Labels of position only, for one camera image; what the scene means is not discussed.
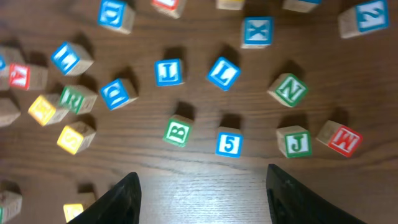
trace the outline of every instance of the wooden block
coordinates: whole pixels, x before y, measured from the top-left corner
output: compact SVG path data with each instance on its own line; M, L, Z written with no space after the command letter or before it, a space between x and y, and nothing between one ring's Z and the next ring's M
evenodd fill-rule
M20 214L22 208L22 196L13 192L0 193L0 224L12 220Z
M12 103L12 101L10 99L7 99L7 98L0 99L0 127L9 126L20 115L21 115L21 112Z
M389 27L386 0L358 4L338 17L340 36L347 39Z
M48 72L47 68L38 65L12 63L9 67L9 85L22 90L44 90Z
M95 134L96 131L93 128L79 121L64 127L57 144L75 155L90 146Z
M300 126L276 130L279 150L286 158L312 155L311 135Z
M349 127L328 121L319 132L317 140L336 152L350 157L361 144L363 137Z
M163 140L176 146L185 147L191 133L193 121L180 115L173 115L164 133Z
M187 0L152 0L153 7L160 13L178 19Z
M124 1L102 0L98 24L122 34L130 34L135 15L134 10Z
M60 106L75 114L89 113L98 95L82 85L69 85L63 89Z
M283 9L296 12L310 12L321 2L322 0L285 0Z
M118 78L107 84L100 92L110 110L121 108L138 99L138 94L133 85L124 78Z
M59 105L59 94L40 95L30 106L28 113L41 125L61 122L69 112Z
M217 0L217 9L242 10L245 0Z
M94 63L82 46L65 42L51 56L52 62L64 74L81 75Z
M279 76L271 85L268 93L279 101L279 103L288 107L294 107L308 93L308 88L295 75L285 73Z

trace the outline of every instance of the alphabet block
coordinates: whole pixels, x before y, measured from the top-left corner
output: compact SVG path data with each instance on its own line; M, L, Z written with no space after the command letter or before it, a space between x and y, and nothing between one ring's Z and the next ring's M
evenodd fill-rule
M242 25L243 49L263 49L272 44L274 19L272 17L247 17Z
M178 19L184 10L187 0L152 0L155 9L167 16Z
M22 196L13 192L3 191L0 194L0 224L12 220L20 214Z
M95 134L92 127L79 121L64 127L57 144L70 154L75 155L90 146Z
M283 8L296 12L310 12L321 2L322 0L285 0Z
M317 140L345 157L351 157L363 138L349 127L328 121L319 132Z
M110 110L126 106L138 99L138 94L129 80L118 78L101 89L101 96Z
M51 56L54 65L64 75L81 75L94 63L82 46L65 42Z
M89 113L97 99L97 94L82 85L70 85L63 89L60 106L75 114Z
M311 135L300 126L276 130L279 150L286 158L312 155Z
M98 24L122 34L130 34L136 13L126 2L102 0Z
M0 99L0 127L6 127L12 124L19 116L21 112L12 103L10 99Z
M185 147L191 133L193 121L180 115L169 119L163 140L176 146Z
M28 113L41 125L60 122L69 112L59 105L59 94L40 95L30 106Z
M338 18L341 38L347 39L389 27L386 0L359 4L340 14Z
M207 79L218 88L228 91L240 74L240 68L226 58L220 57L207 75Z
M12 63L9 67L9 85L22 90L44 90L48 72L47 68L38 65Z
M216 155L232 158L241 157L243 135L234 128L219 127L216 145Z
M288 107L295 107L308 93L308 88L295 75L285 73L271 85L268 93L279 103Z

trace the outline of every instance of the brown wooden surface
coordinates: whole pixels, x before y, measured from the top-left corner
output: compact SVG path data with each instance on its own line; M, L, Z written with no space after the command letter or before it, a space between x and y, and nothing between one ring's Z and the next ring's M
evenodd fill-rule
M339 38L337 15L358 1L328 0L311 14L283 11L279 0L248 0L244 11L219 11L213 0L188 0L179 20L136 1L134 30L122 35L96 25L100 0L1 0L2 44L22 48L30 63L47 64L46 93L83 84L98 91L115 77L130 78L140 98L109 111L101 98L91 114L69 114L41 127L28 114L40 91L11 90L22 110L0 130L0 175L24 196L15 223L65 223L62 205L92 184L98 196L127 173L142 184L141 223L270 223L266 167L275 163L325 199L368 223L396 223L398 214L398 1L388 1L391 27L356 39ZM244 16L274 16L274 43L242 50ZM64 41L83 44L95 63L81 77L63 77L49 60ZM205 78L219 55L242 68L223 92ZM181 57L185 84L158 88L154 62ZM309 86L296 108L267 94L276 76L293 72ZM163 142L168 118L194 116L188 146ZM328 119L364 136L351 159L315 140ZM57 147L62 128L82 120L98 131L77 156ZM221 120L240 125L240 159L215 155ZM285 159L275 130L301 125L314 138L313 158Z

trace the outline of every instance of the letter block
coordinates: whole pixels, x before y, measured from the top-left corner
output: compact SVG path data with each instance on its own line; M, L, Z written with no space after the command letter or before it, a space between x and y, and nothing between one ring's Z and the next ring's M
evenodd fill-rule
M107 29L130 34L136 13L126 2L102 0L98 14L98 24Z
M3 191L0 194L0 224L12 220L20 214L22 196L13 192Z
M340 36L347 39L389 27L386 0L358 4L338 17Z
M101 89L101 96L110 110L126 106L138 99L138 94L129 80L118 78Z
M79 121L64 127L57 144L70 154L75 155L90 146L95 134L92 127Z
M283 8L296 12L310 12L321 2L322 0L285 0Z
M28 113L41 125L61 122L69 112L59 105L59 94L40 95L30 106Z
M274 19L247 17L242 24L242 49L263 49L272 44Z
M164 133L163 140L176 146L185 147L191 133L193 121L180 115L173 115Z
M311 135L300 126L279 128L276 130L279 150L286 158L312 155Z
M94 63L82 46L65 42L51 56L54 65L64 75L81 75Z
M178 19L181 17L187 0L152 0L155 9L167 16Z
M6 127L12 124L19 116L21 112L12 103L10 99L0 99L0 127Z
M38 65L10 64L10 87L23 90L44 90L47 84L48 69Z
M308 88L295 75L286 73L279 76L268 89L268 93L279 103L288 107L295 107L308 93Z
M82 85L70 85L63 89L60 106L75 114L89 113L98 95Z
M239 129L219 127L216 155L232 158L241 157L243 135Z
M363 138L349 127L328 121L319 132L317 140L345 157L351 157Z

